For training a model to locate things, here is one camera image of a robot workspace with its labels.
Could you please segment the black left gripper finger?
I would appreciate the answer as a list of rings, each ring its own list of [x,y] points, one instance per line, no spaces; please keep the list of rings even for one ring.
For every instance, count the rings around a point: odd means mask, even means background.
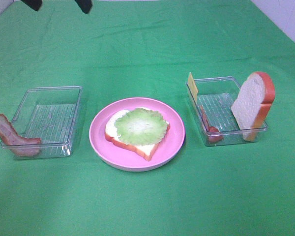
[[[84,14],[89,14],[92,8],[92,0],[75,0]]]
[[[21,0],[34,11],[38,11],[42,6],[42,0]]]

